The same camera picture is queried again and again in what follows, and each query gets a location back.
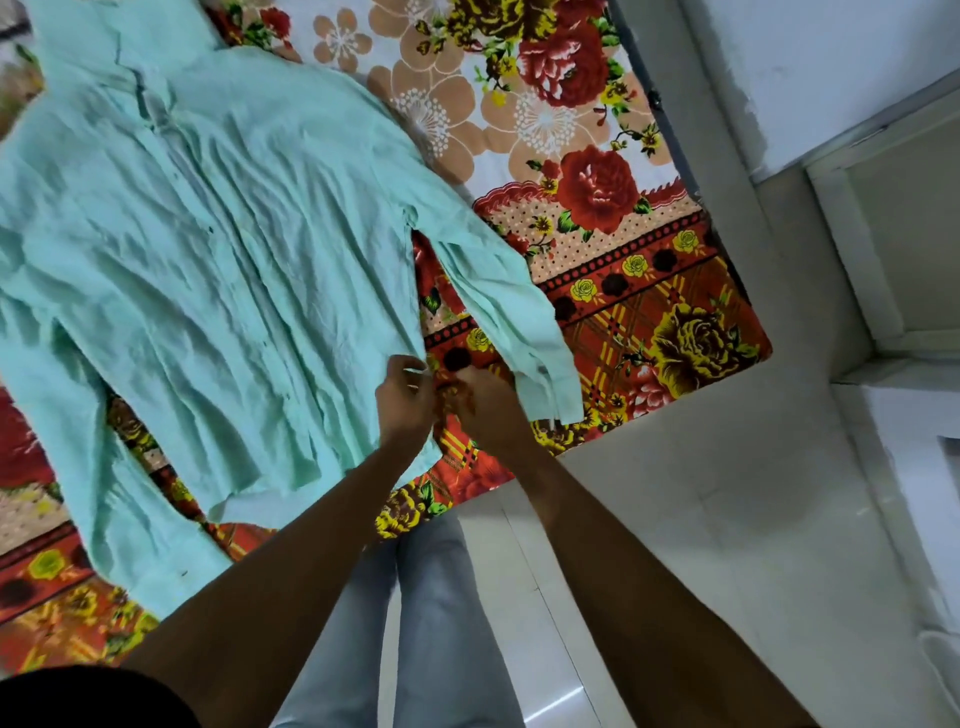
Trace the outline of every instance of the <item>peach flower print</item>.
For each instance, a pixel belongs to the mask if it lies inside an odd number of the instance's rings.
[[[446,17],[451,8],[449,0],[373,0],[370,27],[378,36],[399,38],[400,57],[411,68],[418,71],[433,68],[450,74],[463,63],[463,50],[449,39],[439,52],[421,53],[418,46],[428,41],[428,37],[418,32],[417,23],[422,20],[429,27],[434,18]]]
[[[378,65],[367,79],[370,91],[395,109],[433,170],[451,184],[473,176],[473,158],[485,149],[483,132],[467,121],[476,107],[473,86],[460,74],[441,76],[397,61]]]
[[[593,110],[596,104],[553,107],[519,76],[511,75],[508,82],[509,92],[484,94],[480,112],[489,124],[484,131],[488,147],[510,155],[510,174],[518,182],[540,179],[540,172],[527,166],[529,159],[560,161],[567,152],[610,138],[609,123],[597,126],[601,117]]]
[[[606,89],[600,95],[600,102],[608,107],[621,102],[627,105],[629,111],[616,117],[616,123],[621,129],[629,128],[632,132],[640,133],[640,141],[628,143],[639,145],[651,164],[660,167],[672,161],[666,139],[663,138],[657,119],[650,111],[646,91],[640,85],[636,74],[627,73],[621,79],[608,82]],[[612,114],[608,117],[608,121],[612,122]]]
[[[357,33],[357,16],[350,8],[337,12],[336,24],[325,15],[318,15],[313,29],[320,37],[313,50],[317,61],[324,64],[337,61],[340,70],[347,73],[356,73],[357,56],[364,56],[373,48],[370,36]]]

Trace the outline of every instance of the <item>finger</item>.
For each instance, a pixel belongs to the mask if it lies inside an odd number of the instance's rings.
[[[474,366],[465,367],[464,369],[458,369],[453,373],[460,381],[465,382],[469,385],[474,385],[483,376],[483,370],[477,369]]]
[[[417,400],[419,401],[433,401],[434,391],[433,391],[433,375],[430,372],[424,372],[421,375],[411,375],[417,379]]]
[[[460,418],[460,422],[468,420],[475,413],[473,392],[467,388],[458,391],[452,398],[453,413]]]
[[[423,385],[423,374],[415,374],[413,372],[407,372],[403,370],[403,379],[406,381],[407,386],[410,389],[417,391]]]
[[[397,353],[387,359],[387,379],[400,379],[404,370],[407,369],[416,369],[418,372],[422,372],[426,368],[426,364],[415,356]]]

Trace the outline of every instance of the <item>wrinkled fabric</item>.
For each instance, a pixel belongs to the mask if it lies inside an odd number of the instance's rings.
[[[529,417],[582,419],[523,257],[348,76],[226,49],[194,0],[29,5],[48,89],[0,147],[0,372],[107,580],[164,616],[229,560],[104,382],[212,520],[283,526],[377,447],[387,357],[425,356],[413,228]]]

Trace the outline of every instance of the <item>jeans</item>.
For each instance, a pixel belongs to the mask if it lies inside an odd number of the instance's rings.
[[[273,725],[375,728],[397,577],[394,728],[523,726],[455,513],[364,551]]]

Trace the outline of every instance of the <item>red rose print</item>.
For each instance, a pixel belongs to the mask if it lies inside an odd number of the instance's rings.
[[[520,75],[552,107],[579,107],[607,86],[607,58],[600,32],[589,23],[558,30],[547,40],[524,40]]]
[[[19,488],[29,483],[49,485],[54,481],[40,443],[10,394],[0,387],[0,488]]]
[[[543,173],[544,177],[549,177],[551,180],[556,180],[560,177],[560,165],[553,159],[548,159],[545,161],[540,168],[540,171]]]
[[[554,6],[558,28],[573,28],[584,20],[603,15],[606,0],[562,0]]]
[[[584,230],[616,232],[640,197],[627,161],[590,144],[565,155],[560,166],[557,200],[570,210],[570,219]]]
[[[669,390],[657,379],[653,367],[644,364],[636,376],[634,391],[627,396],[627,416],[635,420],[673,401]]]
[[[290,15],[278,8],[264,8],[260,11],[260,20],[270,28],[278,38],[290,35]]]
[[[458,316],[464,313],[467,307],[444,273],[444,267],[437,259],[437,254],[433,252],[426,235],[420,231],[413,231],[411,237],[414,243],[414,270],[417,274],[418,295],[426,298],[436,288],[441,301],[446,303],[450,311]]]
[[[527,255],[527,251],[530,250],[530,241],[525,237],[517,235],[515,232],[507,233],[507,245],[513,248],[515,251],[521,255]]]

